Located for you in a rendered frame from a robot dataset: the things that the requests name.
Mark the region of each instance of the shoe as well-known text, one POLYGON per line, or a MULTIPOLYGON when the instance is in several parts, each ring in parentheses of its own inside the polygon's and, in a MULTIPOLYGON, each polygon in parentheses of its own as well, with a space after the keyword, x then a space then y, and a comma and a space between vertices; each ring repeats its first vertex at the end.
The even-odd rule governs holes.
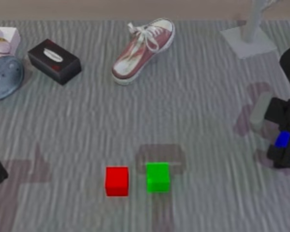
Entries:
POLYGON ((173 22, 163 18, 141 27, 129 23, 128 27, 132 40, 112 67, 113 79, 120 85, 135 80, 156 54, 171 46, 175 35, 173 22))

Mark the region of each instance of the white object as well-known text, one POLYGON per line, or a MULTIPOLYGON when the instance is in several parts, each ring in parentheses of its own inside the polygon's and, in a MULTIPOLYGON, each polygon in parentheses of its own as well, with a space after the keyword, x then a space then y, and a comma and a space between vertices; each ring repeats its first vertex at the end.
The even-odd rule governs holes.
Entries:
POLYGON ((278 1, 279 0, 254 0, 250 17, 244 26, 243 40, 246 43, 252 43, 254 41, 257 29, 262 21, 263 11, 278 1))
POLYGON ((270 92, 265 92, 260 95, 249 117, 249 123, 253 131, 260 131, 262 129, 264 117, 272 97, 273 94, 270 92))
POLYGON ((47 48, 44 48, 43 53, 44 53, 44 55, 46 55, 48 58, 50 58, 54 62, 60 63, 63 61, 63 58, 60 55, 58 55, 56 52, 53 52, 47 48))
POLYGON ((6 39, 11 45, 11 55, 15 55, 20 44, 20 35, 17 28, 0 27, 0 37, 6 39))
POLYGON ((236 27, 220 32, 240 59, 277 50, 261 28, 258 27, 255 31, 253 43, 246 43, 242 39, 242 30, 242 27, 236 27))

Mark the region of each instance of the shoelace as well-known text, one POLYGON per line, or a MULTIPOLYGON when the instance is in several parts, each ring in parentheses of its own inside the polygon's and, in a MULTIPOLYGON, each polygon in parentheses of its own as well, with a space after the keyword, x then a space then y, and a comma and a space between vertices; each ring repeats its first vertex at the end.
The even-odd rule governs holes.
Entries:
POLYGON ((159 35, 163 29, 155 26, 141 26, 135 27, 132 23, 128 24, 129 32, 133 35, 139 36, 137 45, 133 48, 130 57, 139 49, 140 45, 145 43, 146 47, 153 53, 159 51, 159 44, 155 40, 155 36, 159 35), (155 45, 155 48, 152 48, 148 42, 151 42, 155 45))

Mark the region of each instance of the white box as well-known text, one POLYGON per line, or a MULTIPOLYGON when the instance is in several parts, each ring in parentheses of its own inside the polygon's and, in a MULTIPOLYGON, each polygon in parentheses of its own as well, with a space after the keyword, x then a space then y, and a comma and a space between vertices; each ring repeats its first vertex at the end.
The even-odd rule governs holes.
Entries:
POLYGON ((242 40, 242 27, 224 30, 220 33, 240 59, 277 50, 276 45, 267 37, 261 28, 257 29, 252 43, 246 43, 242 40))
POLYGON ((20 44, 20 35, 17 28, 0 27, 0 37, 5 38, 11 44, 11 55, 15 55, 20 44))

